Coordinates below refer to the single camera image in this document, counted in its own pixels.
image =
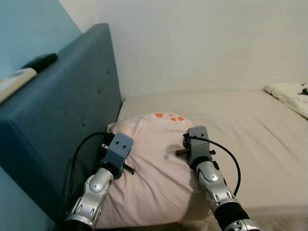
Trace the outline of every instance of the pink pillowcase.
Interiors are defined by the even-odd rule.
[[[152,113],[117,122],[113,133],[134,139],[124,171],[103,202],[98,228],[148,226],[205,219],[209,207],[182,149],[183,134],[192,123],[173,113]]]

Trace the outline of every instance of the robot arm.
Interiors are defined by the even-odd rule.
[[[100,162],[96,174],[90,176],[84,185],[83,195],[76,201],[64,222],[64,231],[93,231],[102,211],[103,199],[108,193],[114,179],[123,174],[123,168],[134,174],[134,169],[124,164],[133,139],[117,133],[110,146],[103,144],[107,150],[106,156]]]
[[[191,138],[208,139],[204,126],[188,129],[184,134],[184,150],[177,155],[187,154],[190,168],[196,170],[201,189],[205,192],[209,206],[223,231],[261,231],[229,190],[219,171],[218,164],[212,161],[209,143]]]

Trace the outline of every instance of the silver metal bracket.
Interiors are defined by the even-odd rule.
[[[93,230],[102,211],[102,202],[108,193],[114,176],[107,169],[100,168],[85,182],[84,193],[75,203],[66,220],[79,220]]]
[[[102,148],[104,148],[104,149],[106,149],[106,150],[109,149],[109,147],[108,147],[106,144],[102,144]]]
[[[224,182],[224,178],[214,164],[210,161],[202,162],[197,166],[199,183],[205,191],[206,198],[214,213],[218,207],[225,203],[238,203],[233,193],[229,190]]]
[[[262,231],[258,224],[251,219],[237,220],[228,225],[224,231]]]

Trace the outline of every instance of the white wall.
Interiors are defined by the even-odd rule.
[[[98,23],[94,0],[58,0],[82,32]]]
[[[307,79],[306,0],[95,0],[122,97]]]

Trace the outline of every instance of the bed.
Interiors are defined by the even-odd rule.
[[[80,141],[117,119],[158,111],[205,125],[210,139],[236,155],[242,170],[238,199],[252,217],[307,212],[307,120],[263,91],[160,94],[122,105],[107,24],[95,25],[60,51],[57,62],[0,105],[0,165],[60,224]],[[101,158],[101,143],[97,137],[79,153],[75,197]],[[235,166],[216,151],[234,189]]]
[[[119,120],[148,112],[174,112],[205,125],[210,139],[229,148],[242,171],[237,198],[251,217],[307,214],[308,122],[261,90],[172,93],[127,99]],[[215,159],[231,189],[232,160],[216,149]]]

